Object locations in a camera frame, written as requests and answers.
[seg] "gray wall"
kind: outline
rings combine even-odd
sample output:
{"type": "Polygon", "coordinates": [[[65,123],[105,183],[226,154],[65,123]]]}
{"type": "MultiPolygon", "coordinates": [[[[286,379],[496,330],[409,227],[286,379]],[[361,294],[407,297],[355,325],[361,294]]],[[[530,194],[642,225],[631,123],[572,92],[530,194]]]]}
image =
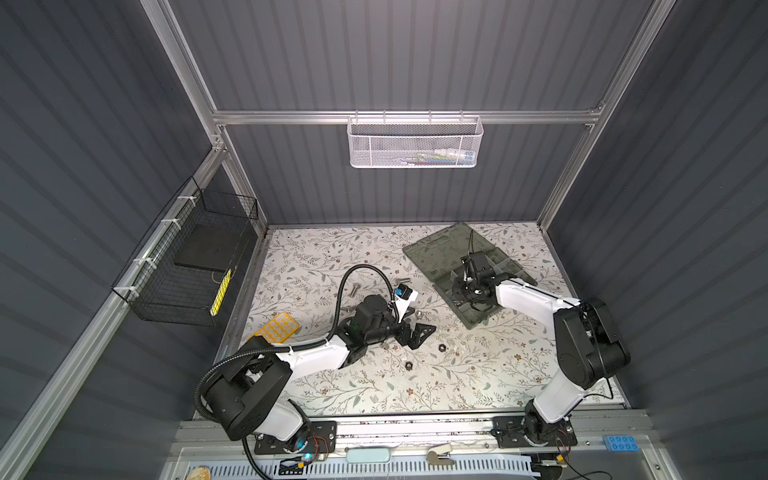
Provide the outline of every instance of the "gray wall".
{"type": "MultiPolygon", "coordinates": [[[[138,1],[0,2],[0,444],[209,148],[138,1]]],[[[129,317],[29,478],[148,478],[215,335],[129,317]]]]}
{"type": "MultiPolygon", "coordinates": [[[[648,0],[173,0],[221,110],[598,105],[648,0]]],[[[229,127],[270,222],[534,220],[583,127],[486,126],[472,169],[355,170],[342,127],[229,127]]]]}
{"type": "Polygon", "coordinates": [[[678,0],[549,230],[686,478],[763,478],[768,2],[678,0]]]}
{"type": "Polygon", "coordinates": [[[584,127],[489,125],[478,166],[349,165],[343,126],[227,128],[272,224],[536,220],[584,127]]]}

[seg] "floral pattern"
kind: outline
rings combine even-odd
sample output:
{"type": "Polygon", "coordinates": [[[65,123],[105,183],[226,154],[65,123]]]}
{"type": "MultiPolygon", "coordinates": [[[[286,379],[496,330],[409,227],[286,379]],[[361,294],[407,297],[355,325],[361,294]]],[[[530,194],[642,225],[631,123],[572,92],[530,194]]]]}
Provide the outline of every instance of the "floral pattern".
{"type": "MultiPolygon", "coordinates": [[[[554,333],[514,310],[502,310],[467,330],[402,248],[445,226],[275,230],[243,342],[280,312],[300,325],[289,342],[324,336],[333,322],[339,281],[357,263],[377,266],[392,281],[419,292],[418,320],[437,326],[416,351],[394,339],[368,348],[355,364],[290,383],[283,396],[309,415],[499,409],[523,406],[557,370],[554,333]],[[440,352],[439,344],[446,350],[440,352]],[[406,371],[406,361],[413,363],[406,371]]],[[[534,223],[482,223],[472,228],[517,260],[541,288],[567,294],[565,281],[534,223]]],[[[372,293],[387,296],[373,272],[345,285],[341,318],[372,293]],[[354,297],[349,293],[357,284],[354,297]]],[[[598,390],[607,395],[607,389],[598,390]]],[[[623,402],[592,396],[585,402],[623,402]]]]}

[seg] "black wire basket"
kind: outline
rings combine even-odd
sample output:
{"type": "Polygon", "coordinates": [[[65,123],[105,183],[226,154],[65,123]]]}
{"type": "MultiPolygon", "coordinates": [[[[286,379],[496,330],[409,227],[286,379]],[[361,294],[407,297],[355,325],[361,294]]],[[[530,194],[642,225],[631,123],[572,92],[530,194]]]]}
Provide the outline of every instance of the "black wire basket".
{"type": "Polygon", "coordinates": [[[255,198],[197,190],[176,218],[162,220],[169,225],[151,252],[138,260],[133,255],[118,276],[122,278],[138,261],[141,265],[133,283],[118,286],[116,280],[113,291],[144,320],[216,326],[221,319],[226,324],[258,242],[257,220],[255,198]],[[201,231],[214,240],[229,240],[226,249],[219,251],[223,268],[190,264],[188,243],[201,231]]]}

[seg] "white bottle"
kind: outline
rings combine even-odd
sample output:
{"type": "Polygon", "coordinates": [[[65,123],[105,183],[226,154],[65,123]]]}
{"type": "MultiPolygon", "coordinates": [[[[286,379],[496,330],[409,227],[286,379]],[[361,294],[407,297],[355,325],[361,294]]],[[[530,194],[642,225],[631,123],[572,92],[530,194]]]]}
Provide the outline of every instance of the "white bottle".
{"type": "Polygon", "coordinates": [[[461,162],[467,162],[470,164],[475,163],[475,152],[471,150],[459,150],[458,148],[441,148],[439,150],[435,150],[435,154],[461,162]]]}

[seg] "blue lego brick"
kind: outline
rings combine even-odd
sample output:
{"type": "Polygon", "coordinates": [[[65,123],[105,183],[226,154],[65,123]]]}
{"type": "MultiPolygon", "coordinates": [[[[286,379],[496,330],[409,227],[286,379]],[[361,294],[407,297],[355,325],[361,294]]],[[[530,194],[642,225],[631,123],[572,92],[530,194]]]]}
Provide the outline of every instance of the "blue lego brick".
{"type": "Polygon", "coordinates": [[[606,435],[603,437],[605,448],[609,452],[636,452],[639,450],[631,435],[606,435]]]}

